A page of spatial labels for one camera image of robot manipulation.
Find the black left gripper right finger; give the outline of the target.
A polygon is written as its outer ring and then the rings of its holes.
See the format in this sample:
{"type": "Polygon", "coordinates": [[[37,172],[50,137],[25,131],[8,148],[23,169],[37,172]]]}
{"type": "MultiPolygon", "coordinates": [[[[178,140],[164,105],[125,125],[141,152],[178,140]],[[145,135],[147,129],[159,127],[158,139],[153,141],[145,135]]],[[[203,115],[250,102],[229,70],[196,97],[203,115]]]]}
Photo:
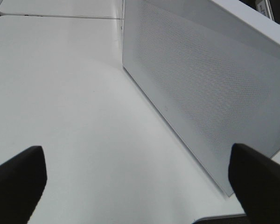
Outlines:
{"type": "Polygon", "coordinates": [[[280,164],[245,144],[235,143],[228,179],[252,224],[280,224],[280,164]]]}

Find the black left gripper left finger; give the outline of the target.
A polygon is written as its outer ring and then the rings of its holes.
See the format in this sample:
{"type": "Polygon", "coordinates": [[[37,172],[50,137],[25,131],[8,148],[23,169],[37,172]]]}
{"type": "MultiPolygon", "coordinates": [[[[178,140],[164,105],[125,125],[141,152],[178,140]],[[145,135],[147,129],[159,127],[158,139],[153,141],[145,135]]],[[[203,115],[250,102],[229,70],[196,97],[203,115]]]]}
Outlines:
{"type": "Polygon", "coordinates": [[[0,224],[29,222],[47,183],[41,146],[31,146],[0,165],[0,224]]]}

